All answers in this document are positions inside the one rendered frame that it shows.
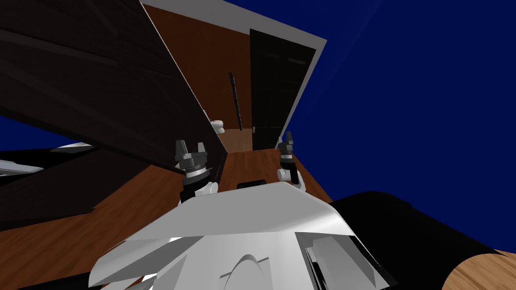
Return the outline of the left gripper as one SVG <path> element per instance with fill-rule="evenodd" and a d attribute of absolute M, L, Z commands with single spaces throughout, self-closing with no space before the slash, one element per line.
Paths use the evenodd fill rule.
<path fill-rule="evenodd" d="M 175 143 L 175 160 L 178 162 L 178 169 L 186 171 L 189 168 L 202 167 L 207 163 L 208 152 L 202 142 L 198 143 L 197 153 L 187 153 L 184 140 L 177 140 Z"/>

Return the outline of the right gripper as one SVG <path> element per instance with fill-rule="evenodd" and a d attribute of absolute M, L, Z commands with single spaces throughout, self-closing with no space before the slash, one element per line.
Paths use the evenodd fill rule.
<path fill-rule="evenodd" d="M 281 157 L 292 157 L 293 155 L 293 137 L 290 131 L 286 131 L 286 141 L 279 143 Z"/>

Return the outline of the black door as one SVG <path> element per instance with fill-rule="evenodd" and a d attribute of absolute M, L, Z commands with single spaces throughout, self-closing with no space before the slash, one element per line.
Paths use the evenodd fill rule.
<path fill-rule="evenodd" d="M 316 50 L 254 29 L 249 37 L 252 148 L 272 149 L 285 127 Z"/>

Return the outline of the dark brown door leaf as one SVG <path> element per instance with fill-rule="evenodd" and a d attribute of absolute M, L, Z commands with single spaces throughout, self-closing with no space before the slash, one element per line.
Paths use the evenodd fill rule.
<path fill-rule="evenodd" d="M 175 170 L 226 154 L 139 0 L 0 0 L 0 115 Z"/>

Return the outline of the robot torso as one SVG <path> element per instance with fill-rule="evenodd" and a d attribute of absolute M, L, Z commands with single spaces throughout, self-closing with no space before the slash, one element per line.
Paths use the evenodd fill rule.
<path fill-rule="evenodd" d="M 383 290 L 397 285 L 331 205 L 286 182 L 195 196 L 102 256 L 106 290 Z"/>

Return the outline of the long black wall rail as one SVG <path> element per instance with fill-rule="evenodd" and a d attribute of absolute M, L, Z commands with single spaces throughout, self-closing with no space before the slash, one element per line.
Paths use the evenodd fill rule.
<path fill-rule="evenodd" d="M 240 114 L 240 109 L 239 109 L 238 96 L 237 96 L 237 90 L 236 90 L 236 85 L 235 85 L 235 78 L 234 78 L 234 75 L 232 72 L 229 72 L 228 75 L 229 75 L 230 86 L 231 86 L 231 90 L 232 90 L 232 96 L 233 96 L 233 100 L 234 100 L 239 130 L 242 131 L 243 124 L 242 124 L 242 119 L 241 119 L 241 114 Z"/>

